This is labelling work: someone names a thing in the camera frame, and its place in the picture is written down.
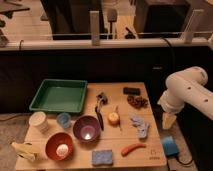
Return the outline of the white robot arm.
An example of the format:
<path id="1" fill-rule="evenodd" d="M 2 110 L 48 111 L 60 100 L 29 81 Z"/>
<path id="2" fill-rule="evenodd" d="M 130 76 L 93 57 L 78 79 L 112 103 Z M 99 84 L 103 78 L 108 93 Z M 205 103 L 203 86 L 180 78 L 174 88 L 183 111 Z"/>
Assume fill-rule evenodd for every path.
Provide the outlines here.
<path id="1" fill-rule="evenodd" d="M 163 109 L 162 127 L 165 130 L 172 127 L 186 103 L 213 121 L 213 92 L 205 88 L 207 81 L 207 72 L 197 66 L 175 72 L 166 78 L 167 89 L 158 100 Z"/>

